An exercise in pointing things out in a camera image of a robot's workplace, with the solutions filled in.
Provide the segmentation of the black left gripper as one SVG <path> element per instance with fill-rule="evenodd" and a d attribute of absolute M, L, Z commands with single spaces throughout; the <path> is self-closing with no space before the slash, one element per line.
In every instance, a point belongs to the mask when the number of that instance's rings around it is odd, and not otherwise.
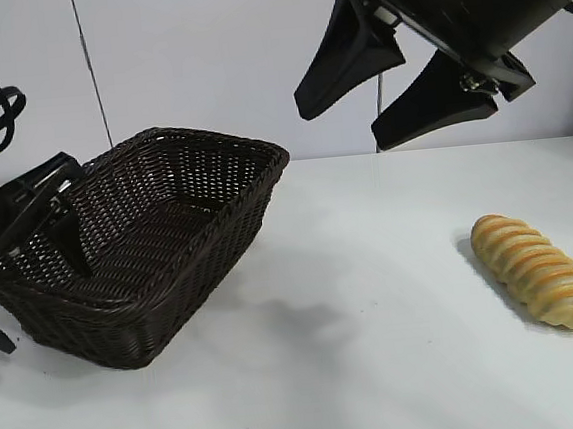
<path fill-rule="evenodd" d="M 32 237 L 45 235 L 67 264 L 81 277 L 91 277 L 81 242 L 78 214 L 61 187 L 83 178 L 72 156 L 58 153 L 29 172 L 0 186 L 0 257 L 13 257 Z M 16 345 L 0 329 L 0 352 L 12 354 Z"/>

